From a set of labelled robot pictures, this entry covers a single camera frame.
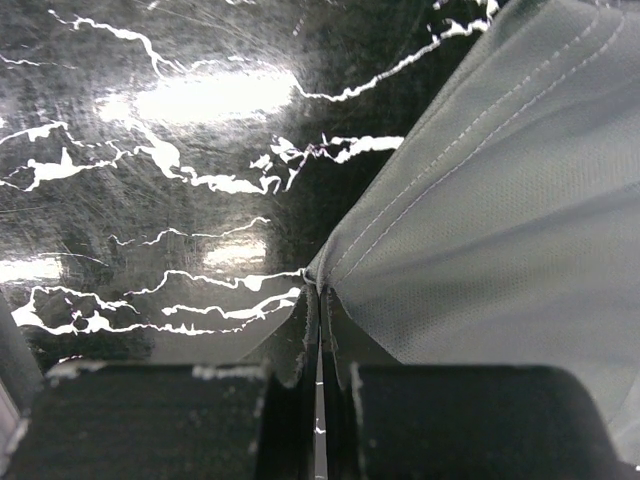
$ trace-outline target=stitching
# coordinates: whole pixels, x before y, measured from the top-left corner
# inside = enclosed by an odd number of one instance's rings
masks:
[[[469,131],[483,118],[485,117],[487,114],[489,114],[494,108],[496,108],[498,105],[500,105],[503,101],[505,101],[507,98],[509,98],[511,95],[513,95],[514,93],[516,93],[518,90],[520,90],[522,87],[524,87],[527,83],[529,83],[532,79],[532,77],[537,74],[538,72],[540,72],[541,70],[547,68],[552,61],[556,60],[562,53],[564,53],[566,50],[572,48],[573,46],[575,46],[576,44],[580,43],[587,35],[589,35],[589,33],[591,33],[591,31],[593,30],[593,28],[598,24],[598,22],[600,21],[600,14],[601,11],[600,9],[598,9],[597,14],[594,16],[593,21],[591,22],[591,24],[585,28],[582,33],[580,33],[579,35],[577,35],[573,40],[571,40],[569,43],[567,43],[566,45],[564,45],[562,48],[560,48],[559,50],[556,50],[553,55],[551,55],[551,57],[549,57],[548,59],[546,59],[544,62],[542,62],[536,69],[534,69],[529,75],[527,75],[524,80],[522,80],[519,84],[517,84],[515,87],[513,87],[511,90],[509,90],[506,94],[504,94],[501,98],[499,98],[496,103],[494,103],[493,105],[491,105],[489,108],[487,108],[484,112],[482,112],[478,118],[476,118],[471,125],[469,125],[460,135],[458,135],[458,138],[456,138],[447,148],[444,149],[444,151],[438,155],[436,157],[436,159],[431,162],[431,164],[422,171],[422,173],[420,173],[420,175],[418,175],[416,178],[414,178],[411,183],[409,183],[409,185],[407,185],[407,187],[400,192],[392,201],[391,203],[389,203],[389,205],[387,205],[379,214],[376,218],[374,218],[371,223],[369,223],[369,225],[367,225],[365,227],[365,229],[362,231],[362,233],[360,233],[360,235],[358,235],[358,237],[353,241],[353,243],[349,246],[349,248],[347,248],[347,250],[344,252],[344,254],[342,255],[342,257],[340,257],[338,259],[338,261],[336,262],[336,264],[333,266],[333,268],[331,268],[331,270],[329,271],[329,273],[327,274],[327,278],[331,276],[331,274],[335,271],[336,268],[338,268],[338,265],[340,265],[340,263],[342,263],[342,261],[344,260],[344,258],[347,256],[347,254],[351,251],[351,249],[360,241],[360,239],[364,236],[365,233],[367,233],[367,231],[380,219],[380,217],[382,217],[382,215],[389,209],[391,208],[396,201],[398,201],[398,199],[400,197],[402,197],[411,187],[413,187],[413,185],[416,184],[416,182],[418,182],[427,172],[429,172],[429,170],[431,170],[441,159],[442,157],[444,157],[449,150],[451,150],[453,147],[455,147],[458,142],[460,142],[460,140],[462,140],[465,135],[467,135],[469,133]]]
[[[624,25],[625,25],[625,20],[626,17],[623,14],[620,20],[620,24],[618,25],[618,28],[615,30],[615,32],[613,32],[613,34],[611,35],[611,37],[607,40],[607,42],[597,51],[595,52],[593,55],[591,55],[589,58],[586,58],[585,60],[582,61],[582,63],[580,63],[579,65],[573,67],[571,70],[569,70],[568,72],[562,74],[562,76],[560,78],[558,78],[557,80],[555,80],[551,85],[549,85],[546,89],[544,89],[542,92],[540,92],[538,95],[536,95],[532,100],[530,100],[529,102],[525,103],[522,108],[520,108],[520,110],[518,110],[516,113],[514,113],[511,117],[509,117],[507,119],[507,121],[505,121],[502,125],[500,125],[497,129],[495,129],[493,132],[491,132],[489,134],[489,136],[487,138],[485,138],[482,143],[480,145],[478,145],[478,147],[471,152],[471,154],[465,158],[462,162],[460,162],[456,167],[454,167],[453,169],[449,170],[449,172],[447,172],[440,180],[438,180],[436,183],[434,183],[433,185],[431,185],[429,188],[427,188],[418,198],[416,198],[411,205],[409,205],[401,214],[400,216],[398,216],[398,218],[396,218],[393,223],[391,223],[391,225],[389,225],[389,227],[387,227],[387,229],[376,239],[376,241],[369,247],[369,249],[362,255],[362,257],[360,257],[360,259],[355,263],[355,265],[353,267],[351,267],[351,270],[349,270],[347,272],[347,274],[342,277],[342,279],[340,279],[337,283],[336,286],[339,285],[340,283],[342,283],[349,275],[351,275],[351,273],[356,269],[356,267],[362,262],[362,260],[364,260],[364,258],[369,254],[369,252],[371,252],[371,250],[373,250],[373,248],[380,242],[380,240],[382,240],[385,235],[387,235],[387,233],[389,233],[389,231],[393,228],[393,226],[398,223],[400,221],[400,219],[402,219],[402,217],[404,217],[409,210],[411,210],[427,193],[429,193],[431,190],[433,190],[435,187],[437,187],[439,184],[441,184],[442,182],[444,182],[448,177],[450,177],[451,175],[453,175],[456,171],[458,171],[465,163],[467,163],[476,153],[478,153],[482,147],[484,147],[489,140],[491,140],[491,138],[493,138],[493,136],[495,134],[497,134],[498,132],[500,132],[504,127],[506,127],[507,125],[509,125],[513,120],[515,120],[523,111],[525,111],[527,108],[529,108],[531,105],[533,105],[534,103],[536,103],[538,100],[540,100],[542,97],[544,97],[546,94],[548,94],[549,92],[551,92],[553,89],[555,89],[558,85],[560,85],[561,83],[563,83],[567,78],[569,78],[570,76],[572,76],[574,73],[576,73],[578,70],[586,67],[587,65],[589,65],[591,62],[593,62],[595,59],[597,59],[600,55],[602,55],[604,52],[606,52],[615,42],[616,40],[619,38],[620,36],[620,32],[622,32]]]

